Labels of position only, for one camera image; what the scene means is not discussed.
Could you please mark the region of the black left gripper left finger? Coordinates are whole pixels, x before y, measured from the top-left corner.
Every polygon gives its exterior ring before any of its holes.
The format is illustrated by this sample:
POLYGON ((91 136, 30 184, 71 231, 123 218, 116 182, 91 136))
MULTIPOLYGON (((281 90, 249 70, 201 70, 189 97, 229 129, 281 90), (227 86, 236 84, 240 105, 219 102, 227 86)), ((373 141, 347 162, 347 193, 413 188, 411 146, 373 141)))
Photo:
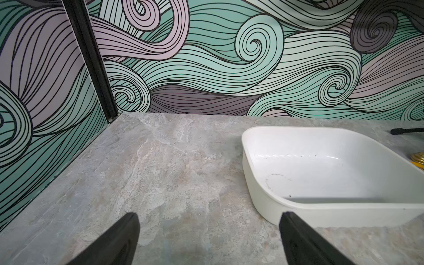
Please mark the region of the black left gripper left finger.
POLYGON ((126 213, 68 264, 131 265, 139 234, 138 215, 126 213))

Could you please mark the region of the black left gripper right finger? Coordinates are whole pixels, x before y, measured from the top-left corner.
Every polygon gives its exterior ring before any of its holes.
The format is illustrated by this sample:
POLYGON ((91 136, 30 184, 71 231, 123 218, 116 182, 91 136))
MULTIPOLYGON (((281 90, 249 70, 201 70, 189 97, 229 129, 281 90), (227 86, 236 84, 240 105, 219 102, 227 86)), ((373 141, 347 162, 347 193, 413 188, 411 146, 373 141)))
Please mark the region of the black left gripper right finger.
POLYGON ((282 214, 279 231, 289 265, 353 264, 294 212, 282 214))

